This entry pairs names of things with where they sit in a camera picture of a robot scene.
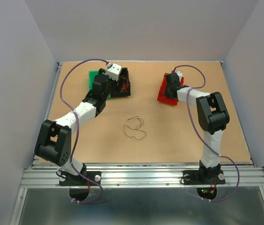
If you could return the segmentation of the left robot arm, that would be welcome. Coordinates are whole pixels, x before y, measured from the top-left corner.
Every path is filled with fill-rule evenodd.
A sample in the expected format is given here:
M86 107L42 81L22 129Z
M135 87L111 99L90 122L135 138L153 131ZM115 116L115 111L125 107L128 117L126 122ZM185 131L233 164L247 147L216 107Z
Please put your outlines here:
M113 80L102 71L94 77L92 89L76 107L69 107L71 111L56 120L45 120L38 134L35 155L54 163L64 170L77 185L85 181L99 184L87 178L86 165L73 157L77 146L80 126L97 117L106 107L108 96L122 89L122 76ZM76 140L72 145L72 132L76 131Z

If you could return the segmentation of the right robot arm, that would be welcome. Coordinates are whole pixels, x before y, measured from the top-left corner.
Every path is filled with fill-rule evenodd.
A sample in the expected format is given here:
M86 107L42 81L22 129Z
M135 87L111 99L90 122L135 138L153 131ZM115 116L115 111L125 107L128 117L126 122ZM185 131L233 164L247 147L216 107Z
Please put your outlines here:
M204 132L203 154L197 170L184 170L181 182L185 185L210 184L213 181L225 184L220 165L220 143L224 130L230 121L230 117L219 92L207 93L195 90L188 86L182 86L182 77L179 73L166 74L165 97L183 101L187 106L194 105L197 108L198 122Z

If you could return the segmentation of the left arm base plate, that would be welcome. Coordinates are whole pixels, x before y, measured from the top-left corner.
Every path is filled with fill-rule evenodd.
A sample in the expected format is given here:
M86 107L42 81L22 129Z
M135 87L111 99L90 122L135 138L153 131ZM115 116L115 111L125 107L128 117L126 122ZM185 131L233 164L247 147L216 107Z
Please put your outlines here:
M62 170L57 170L56 175L59 177L59 185L62 187L87 186L89 184L89 182L81 176L75 176ZM102 173L100 171L87 171L86 177L95 181L95 177L101 177L101 175Z

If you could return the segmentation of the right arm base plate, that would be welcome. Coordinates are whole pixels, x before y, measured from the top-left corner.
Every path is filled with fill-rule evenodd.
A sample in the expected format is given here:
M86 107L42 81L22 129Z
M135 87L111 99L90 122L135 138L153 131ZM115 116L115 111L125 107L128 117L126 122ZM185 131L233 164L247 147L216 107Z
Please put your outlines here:
M204 174L199 172L199 170L184 170L180 179L180 183L185 185L212 185L215 182L217 185L223 185L226 180L221 180L219 173Z

